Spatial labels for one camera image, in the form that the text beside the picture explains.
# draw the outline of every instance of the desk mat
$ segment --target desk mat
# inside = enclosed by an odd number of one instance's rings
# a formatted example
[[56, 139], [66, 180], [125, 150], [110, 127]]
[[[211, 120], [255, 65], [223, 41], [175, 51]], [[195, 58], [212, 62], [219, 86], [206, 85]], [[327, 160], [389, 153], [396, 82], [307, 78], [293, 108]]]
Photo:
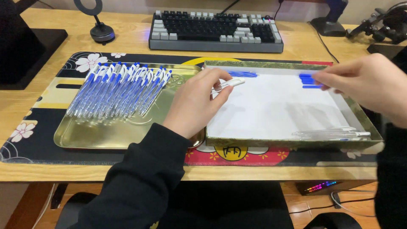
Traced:
[[[79, 52], [72, 55], [48, 88], [0, 148], [5, 163], [113, 165], [122, 161], [124, 150], [65, 149], [53, 136], [87, 70], [98, 62], [146, 62], [188, 64], [202, 67], [205, 60], [279, 62], [285, 68], [295, 64], [332, 65], [331, 62], [281, 61], [244, 58], [187, 57], [126, 53]], [[251, 147], [207, 147], [201, 145], [185, 155], [185, 165], [239, 166], [376, 166], [376, 155], [342, 152], [337, 149], [290, 149]]]

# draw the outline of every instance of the cable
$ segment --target cable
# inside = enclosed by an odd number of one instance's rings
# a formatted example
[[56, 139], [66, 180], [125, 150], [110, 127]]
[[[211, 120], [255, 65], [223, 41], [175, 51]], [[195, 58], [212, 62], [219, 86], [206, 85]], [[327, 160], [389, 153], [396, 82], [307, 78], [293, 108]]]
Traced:
[[240, 2], [240, 0], [234, 1], [234, 2], [233, 2], [232, 4], [230, 4], [226, 9], [224, 9], [221, 14], [225, 13], [226, 11], [228, 11], [228, 9], [230, 9], [232, 6], [234, 6], [234, 5], [235, 5], [236, 3], [238, 3], [238, 2]]
[[[343, 190], [343, 191], [344, 191], [344, 192], [374, 192], [374, 191], [366, 191], [366, 190]], [[353, 213], [353, 214], [355, 214], [355, 215], [358, 215], [358, 216], [376, 217], [376, 215], [374, 215], [374, 216], [368, 216], [368, 215], [363, 215], [363, 214], [355, 213], [355, 212], [352, 212], [351, 210], [345, 208], [345, 207], [342, 206], [340, 203], [338, 203], [338, 202], [335, 200], [335, 198], [333, 198], [333, 194], [334, 194], [335, 192], [338, 192], [338, 191], [333, 191], [333, 192], [331, 192], [331, 195], [330, 195], [330, 196], [331, 196], [332, 200], [333, 200], [337, 205], [339, 205], [340, 207], [342, 207], [344, 210], [346, 210], [346, 211], [348, 211], [348, 212], [350, 212], [350, 213]]]
[[339, 60], [338, 59], [336, 59], [336, 57], [329, 51], [329, 49], [328, 49], [328, 47], [326, 47], [326, 45], [325, 45], [325, 43], [324, 43], [324, 41], [322, 40], [322, 37], [321, 37], [321, 35], [319, 35], [319, 32], [315, 29], [315, 31], [317, 32], [317, 34], [318, 34], [318, 37], [319, 37], [319, 39], [321, 40], [321, 43], [324, 45], [324, 47], [325, 47], [325, 49], [326, 49], [326, 51], [329, 53], [329, 55], [331, 55], [331, 57], [333, 58], [333, 59], [335, 59], [335, 61], [339, 64]]
[[46, 5], [46, 6], [48, 6], [48, 7], [51, 8], [51, 9], [55, 9], [54, 7], [50, 6], [48, 3], [45, 3], [45, 2], [40, 1], [40, 0], [38, 0], [38, 2], [40, 2], [40, 3], [42, 3], [42, 4]]
[[50, 194], [49, 194], [49, 197], [48, 197], [47, 204], [45, 205], [44, 210], [42, 211], [41, 215], [38, 217], [38, 219], [37, 219], [37, 221], [35, 222], [35, 224], [34, 224], [34, 226], [32, 227], [32, 229], [35, 228], [35, 226], [38, 224], [39, 220], [41, 220], [42, 216], [44, 215], [45, 211], [47, 210], [48, 205], [49, 205], [50, 202], [51, 202], [52, 194], [54, 193], [54, 188], [55, 188], [55, 184], [52, 185], [52, 188], [51, 188], [51, 191], [50, 191]]
[[277, 9], [276, 13], [274, 14], [274, 20], [276, 19], [277, 13], [278, 13], [278, 11], [279, 11], [279, 10], [280, 10], [280, 8], [281, 8], [281, 4], [282, 4], [282, 2], [280, 2], [280, 6], [278, 7], [278, 9]]
[[[368, 201], [368, 200], [374, 200], [374, 198], [367, 198], [367, 199], [360, 199], [360, 200], [348, 200], [348, 201], [343, 201], [341, 202], [341, 204], [344, 203], [350, 203], [350, 202], [362, 202], [362, 201]], [[314, 209], [322, 209], [322, 208], [330, 208], [333, 207], [334, 205], [329, 205], [329, 206], [325, 206], [325, 207], [312, 207], [310, 209], [304, 210], [304, 211], [295, 211], [295, 212], [290, 212], [290, 214], [296, 214], [296, 213], [302, 213], [302, 212], [306, 212], [306, 211], [310, 211], [310, 210], [314, 210]]]

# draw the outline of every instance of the white cable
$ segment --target white cable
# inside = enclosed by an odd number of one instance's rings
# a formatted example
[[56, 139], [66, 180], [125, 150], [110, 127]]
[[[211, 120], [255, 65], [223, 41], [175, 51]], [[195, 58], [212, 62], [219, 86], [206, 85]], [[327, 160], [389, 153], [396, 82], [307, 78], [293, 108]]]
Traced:
[[359, 213], [355, 213], [355, 212], [352, 212], [351, 210], [349, 210], [349, 209], [347, 209], [347, 208], [345, 208], [344, 206], [342, 206], [340, 203], [338, 203], [336, 200], [335, 200], [335, 198], [333, 198], [333, 194], [334, 193], [336, 193], [336, 192], [375, 192], [375, 191], [370, 191], [370, 190], [337, 190], [337, 191], [333, 191], [333, 192], [331, 192], [331, 198], [332, 198], [332, 200], [337, 204], [337, 205], [339, 205], [340, 207], [342, 207], [343, 209], [345, 209], [346, 211], [348, 211], [348, 212], [350, 212], [350, 213], [353, 213], [353, 214], [355, 214], [355, 215], [358, 215], [358, 216], [364, 216], [364, 217], [376, 217], [376, 215], [374, 215], [374, 216], [368, 216], [368, 215], [363, 215], [363, 214], [359, 214]]
[[35, 224], [34, 224], [34, 226], [32, 227], [32, 229], [35, 228], [35, 226], [38, 224], [39, 220], [41, 220], [42, 216], [44, 215], [45, 211], [47, 210], [48, 205], [49, 205], [50, 202], [51, 202], [52, 194], [54, 193], [54, 188], [55, 188], [55, 184], [52, 185], [52, 189], [51, 189], [51, 191], [50, 191], [47, 204], [45, 205], [44, 210], [42, 211], [41, 215], [38, 217], [38, 219], [37, 219], [37, 221], [35, 222]]

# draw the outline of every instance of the gold metal tray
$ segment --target gold metal tray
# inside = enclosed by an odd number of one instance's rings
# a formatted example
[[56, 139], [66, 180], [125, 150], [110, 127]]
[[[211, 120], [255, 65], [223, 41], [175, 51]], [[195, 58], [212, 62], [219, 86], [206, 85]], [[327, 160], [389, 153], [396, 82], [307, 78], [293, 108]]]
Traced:
[[[131, 143], [139, 143], [153, 123], [162, 124], [167, 115], [178, 86], [196, 75], [201, 68], [195, 65], [147, 64], [157, 70], [163, 66], [172, 70], [173, 78], [161, 90], [148, 113], [141, 117], [137, 114], [123, 119], [106, 120], [86, 119], [64, 116], [54, 134], [54, 142], [63, 148], [83, 149], [127, 149]], [[205, 140], [205, 129], [191, 139], [193, 148]]]

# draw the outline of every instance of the mechanical keyboard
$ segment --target mechanical keyboard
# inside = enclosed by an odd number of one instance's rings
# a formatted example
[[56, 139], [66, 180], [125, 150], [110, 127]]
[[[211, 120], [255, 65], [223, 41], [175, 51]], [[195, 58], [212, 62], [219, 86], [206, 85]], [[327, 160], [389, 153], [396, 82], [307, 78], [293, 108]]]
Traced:
[[156, 11], [149, 48], [282, 53], [284, 43], [268, 15]]

